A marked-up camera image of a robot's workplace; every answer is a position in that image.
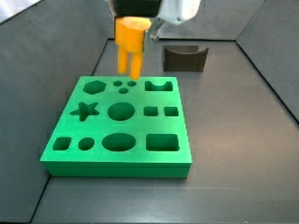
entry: rectangular hole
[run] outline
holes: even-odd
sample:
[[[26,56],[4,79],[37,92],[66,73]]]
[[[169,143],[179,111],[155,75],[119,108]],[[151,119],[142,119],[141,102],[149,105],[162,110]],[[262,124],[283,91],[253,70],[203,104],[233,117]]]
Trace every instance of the rectangular hole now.
[[[145,107],[145,116],[158,116],[158,107]]]
[[[149,151],[178,151],[181,149],[178,136],[175,134],[149,134],[146,149]]]
[[[55,151],[66,151],[71,147],[71,138],[62,136],[55,140],[53,149]]]
[[[163,112],[166,116],[179,116],[179,110],[177,107],[165,107]]]
[[[167,81],[162,86],[157,86],[150,80],[145,83],[145,91],[174,91],[174,84]]]

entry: orange cylinder peg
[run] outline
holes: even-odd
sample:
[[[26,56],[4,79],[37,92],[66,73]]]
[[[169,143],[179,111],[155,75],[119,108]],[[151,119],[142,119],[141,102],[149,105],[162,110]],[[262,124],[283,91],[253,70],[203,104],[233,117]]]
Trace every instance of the orange cylinder peg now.
[[[121,74],[127,73],[129,51],[123,48],[118,48],[118,72]]]
[[[142,53],[134,53],[133,61],[131,61],[131,74],[130,74],[130,77],[133,80],[138,80],[141,77],[143,59],[145,59],[145,55]]]

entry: gray wall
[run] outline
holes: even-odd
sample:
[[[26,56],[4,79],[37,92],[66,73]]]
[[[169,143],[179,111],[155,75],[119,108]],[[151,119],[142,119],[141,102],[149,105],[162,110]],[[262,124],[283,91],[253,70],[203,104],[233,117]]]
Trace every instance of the gray wall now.
[[[107,43],[99,0],[41,2],[0,26],[0,221],[29,222],[49,173],[39,161],[78,78]]]
[[[298,0],[266,0],[238,44],[299,120],[298,21]]]
[[[181,26],[165,24],[161,37],[166,39],[226,39],[237,40],[249,20],[265,0],[202,0],[197,17]],[[107,36],[114,38],[114,22],[105,6]]]

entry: hexagonal hole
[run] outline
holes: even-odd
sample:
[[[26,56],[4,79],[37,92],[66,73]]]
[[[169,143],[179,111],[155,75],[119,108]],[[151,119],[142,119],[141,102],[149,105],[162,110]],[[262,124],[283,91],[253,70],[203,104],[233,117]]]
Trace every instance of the hexagonal hole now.
[[[105,92],[106,87],[107,87],[107,84],[105,82],[95,80],[91,83],[86,84],[83,91],[90,95],[95,95]]]

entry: hole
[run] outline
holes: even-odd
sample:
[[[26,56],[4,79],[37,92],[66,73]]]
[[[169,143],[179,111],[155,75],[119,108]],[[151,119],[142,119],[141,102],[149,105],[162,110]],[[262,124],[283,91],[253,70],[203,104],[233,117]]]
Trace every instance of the hole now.
[[[127,85],[129,85],[130,87],[134,87],[134,86],[137,85],[137,82],[131,80],[131,81],[127,83]]]
[[[145,83],[146,91],[174,91],[174,84],[167,81],[162,86],[157,86],[151,81]]]
[[[117,81],[114,82],[114,85],[115,85],[117,87],[121,87],[121,86],[123,85],[123,81],[122,81],[122,80],[117,80]]]
[[[110,107],[107,110],[107,115],[113,120],[122,122],[130,119],[135,112],[137,110],[133,104],[127,102],[119,102]]]
[[[71,138],[62,136],[57,139],[53,149],[55,151],[66,151],[71,147]]]
[[[98,102],[87,104],[82,102],[79,104],[79,109],[74,110],[70,114],[73,116],[79,116],[79,120],[85,122],[90,116],[98,116],[99,112],[97,111],[97,106],[99,105]]]
[[[123,87],[123,88],[119,89],[118,92],[119,92],[122,95],[123,95],[123,94],[127,94],[129,89]]]
[[[93,81],[91,83],[86,84],[83,91],[90,95],[95,95],[103,91],[106,91],[107,84],[99,80]]]
[[[165,107],[163,112],[166,116],[178,116],[179,115],[179,110],[177,107]]]
[[[79,148],[83,151],[89,151],[95,145],[95,140],[91,137],[86,137],[79,141]]]
[[[146,116],[158,116],[158,107],[145,107]]]
[[[137,139],[129,134],[117,133],[106,136],[102,144],[110,151],[129,151],[135,147]]]
[[[178,151],[179,139],[175,134],[150,134],[146,136],[146,148],[149,151]]]

